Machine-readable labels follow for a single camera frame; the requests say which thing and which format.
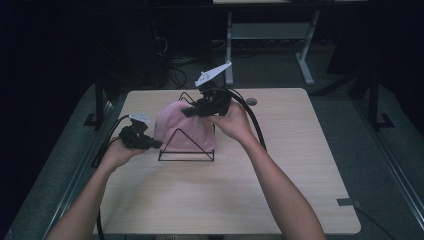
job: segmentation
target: hand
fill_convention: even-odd
[[[147,150],[126,148],[120,138],[112,138],[99,168],[105,167],[109,171],[114,172],[118,167],[126,164],[133,156],[142,154]]]
[[[246,110],[234,101],[231,101],[225,116],[210,116],[206,119],[217,125],[227,136],[239,142],[253,136]]]

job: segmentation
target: pink fabric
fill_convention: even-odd
[[[191,107],[189,103],[177,101],[169,104],[158,113],[154,138],[163,142],[162,150],[169,142],[167,151],[201,151],[180,131],[177,131],[171,139],[178,128],[193,139],[204,151],[210,152],[215,149],[215,134],[212,124],[198,116],[190,118],[184,116],[181,109],[188,107]]]

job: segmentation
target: wooden table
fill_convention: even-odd
[[[187,91],[194,99],[198,90]],[[121,116],[144,112],[152,120],[182,91],[131,92]],[[305,195],[327,234],[354,234],[360,223],[308,95],[303,89],[244,89],[268,152]],[[117,128],[129,125],[123,121]],[[158,161],[151,149],[112,174],[102,202],[105,233],[275,234],[277,227],[249,158],[216,128],[214,162]]]

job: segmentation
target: controller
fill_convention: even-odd
[[[119,137],[122,139],[125,147],[135,149],[158,149],[162,146],[161,141],[157,141],[147,135],[144,132],[147,130],[147,125],[144,122],[130,119],[131,126],[122,128],[119,133]]]
[[[192,107],[182,109],[186,117],[207,117],[214,114],[225,116],[231,103],[231,94],[228,89],[218,88],[215,82],[209,81],[199,88],[203,98],[190,103]]]

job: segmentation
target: black wire frame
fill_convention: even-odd
[[[183,92],[181,93],[180,97],[178,98],[179,101],[181,100],[185,100],[186,102],[190,103],[189,100],[191,100],[191,102],[194,102],[193,98],[190,97],[190,95],[188,95],[188,93]],[[215,133],[215,125],[212,124],[213,126],[213,132]],[[199,148],[199,151],[167,151],[166,149],[168,148],[169,143],[172,141],[172,139],[174,138],[175,134],[177,132],[181,132],[182,134],[184,134],[188,140],[190,140],[194,145],[196,145],[197,148]],[[205,155],[205,159],[195,159],[195,160],[188,160],[188,159],[163,159],[162,157],[165,154],[202,154]],[[188,136],[183,130],[181,130],[180,128],[175,129],[174,133],[172,134],[172,136],[169,138],[169,141],[166,143],[166,146],[163,150],[159,151],[159,157],[158,157],[158,161],[187,161],[187,162],[214,162],[215,161],[215,150],[212,151],[205,151],[201,146],[199,146],[199,144],[197,144],[190,136]]]

